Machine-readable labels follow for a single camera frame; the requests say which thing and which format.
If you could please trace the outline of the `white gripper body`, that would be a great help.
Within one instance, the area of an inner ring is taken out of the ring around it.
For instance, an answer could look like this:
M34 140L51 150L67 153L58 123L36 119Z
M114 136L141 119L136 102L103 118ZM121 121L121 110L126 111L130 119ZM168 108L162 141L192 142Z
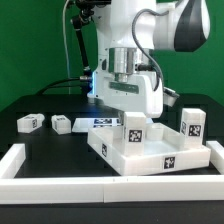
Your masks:
M158 118L163 111L163 87L156 73L140 72L129 75L125 83L114 80L108 72L98 72L94 77L94 97L106 106L123 112L142 112L147 117Z

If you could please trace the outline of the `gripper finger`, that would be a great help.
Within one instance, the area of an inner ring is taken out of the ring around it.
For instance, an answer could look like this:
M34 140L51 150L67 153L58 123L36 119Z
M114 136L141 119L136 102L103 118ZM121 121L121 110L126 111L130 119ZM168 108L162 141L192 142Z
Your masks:
M118 111L118 118L119 118L120 124L123 126L124 125L124 112L123 111Z

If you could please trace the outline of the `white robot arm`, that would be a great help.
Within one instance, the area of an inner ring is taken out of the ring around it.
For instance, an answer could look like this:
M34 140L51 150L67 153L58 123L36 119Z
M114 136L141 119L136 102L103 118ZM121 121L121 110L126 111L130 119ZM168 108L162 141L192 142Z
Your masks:
M165 104L178 95L164 86L154 50L193 52L210 33L206 0L74 0L79 14L76 31L94 23L98 65L91 77L88 98L119 111L161 116Z

